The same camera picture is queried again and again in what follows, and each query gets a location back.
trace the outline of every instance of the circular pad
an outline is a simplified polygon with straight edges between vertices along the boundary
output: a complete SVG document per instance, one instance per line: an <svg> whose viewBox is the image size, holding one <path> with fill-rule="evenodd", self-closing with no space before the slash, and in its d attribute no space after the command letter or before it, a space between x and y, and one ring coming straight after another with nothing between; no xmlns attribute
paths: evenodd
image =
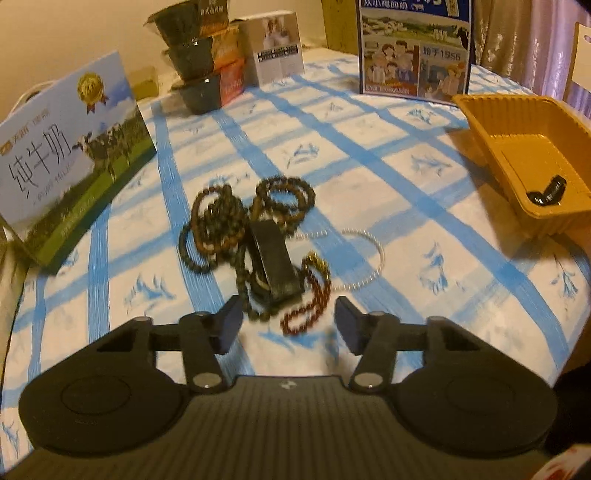
<svg viewBox="0 0 591 480"><path fill-rule="evenodd" d="M536 446L557 409L541 378L493 358L476 365L427 365L394 385L392 396L398 415L419 438L479 458Z"/></svg>
<svg viewBox="0 0 591 480"><path fill-rule="evenodd" d="M183 400L182 390L161 371L97 354L34 379L18 408L35 447L95 456L156 438L178 418Z"/></svg>

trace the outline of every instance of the stacked bowl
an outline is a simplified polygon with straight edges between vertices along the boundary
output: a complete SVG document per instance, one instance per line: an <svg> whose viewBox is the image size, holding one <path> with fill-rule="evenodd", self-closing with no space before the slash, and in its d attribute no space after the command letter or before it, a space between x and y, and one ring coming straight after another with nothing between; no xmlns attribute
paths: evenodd
<svg viewBox="0 0 591 480"><path fill-rule="evenodd" d="M226 0L189 0L152 14L146 22L168 45L166 61L181 80L178 92L191 113L221 108L244 90L239 30L228 25Z"/></svg>

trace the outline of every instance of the curtain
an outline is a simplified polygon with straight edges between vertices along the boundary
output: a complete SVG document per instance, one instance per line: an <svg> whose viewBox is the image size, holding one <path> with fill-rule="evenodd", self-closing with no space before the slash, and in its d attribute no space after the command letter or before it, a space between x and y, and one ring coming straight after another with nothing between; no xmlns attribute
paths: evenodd
<svg viewBox="0 0 591 480"><path fill-rule="evenodd" d="M562 99L576 22L591 25L577 0L476 0L476 61L538 95ZM591 116L591 94L577 84L567 101Z"/></svg>

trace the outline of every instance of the blue and white tablecloth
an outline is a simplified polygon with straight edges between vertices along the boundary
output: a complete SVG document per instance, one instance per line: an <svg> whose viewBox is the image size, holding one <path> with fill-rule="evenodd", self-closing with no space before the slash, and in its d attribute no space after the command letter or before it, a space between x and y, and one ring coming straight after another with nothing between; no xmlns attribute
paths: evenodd
<svg viewBox="0 0 591 480"><path fill-rule="evenodd" d="M520 229L452 107L359 95L358 61L308 63L306 74L251 89L225 109L190 116L172 97L143 107L158 155L80 241L56 277L31 271L9 347L2 393L2 467L30 443L18 399L36 375L138 315L170 323L217 310L236 293L229 266L196 276L177 238L195 195L229 183L248 201L261 178L301 176L317 193L303 232L289 242L294 263L310 249L335 282L357 281L378 265L375 248L343 228L366 229L384 245L383 276L350 295L362 310L403 322L447 316L553 383L589 317L591 267L568 236L531 239ZM480 67L470 91L531 94ZM220 359L236 374L340 374L356 359L333 326L333 310L306 335L285 338L278 320L245 321ZM399 356L395 379L419 367ZM183 381L180 354L158 366Z"/></svg>

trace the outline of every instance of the gold medal emblem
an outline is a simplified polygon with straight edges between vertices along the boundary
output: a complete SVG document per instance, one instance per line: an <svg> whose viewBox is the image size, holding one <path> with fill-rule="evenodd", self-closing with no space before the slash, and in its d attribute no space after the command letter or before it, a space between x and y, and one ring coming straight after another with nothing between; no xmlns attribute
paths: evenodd
<svg viewBox="0 0 591 480"><path fill-rule="evenodd" d="M103 80L92 72L85 73L78 80L78 97L86 104L86 113L95 113L95 104L101 102L106 105L109 99L105 95Z"/></svg>

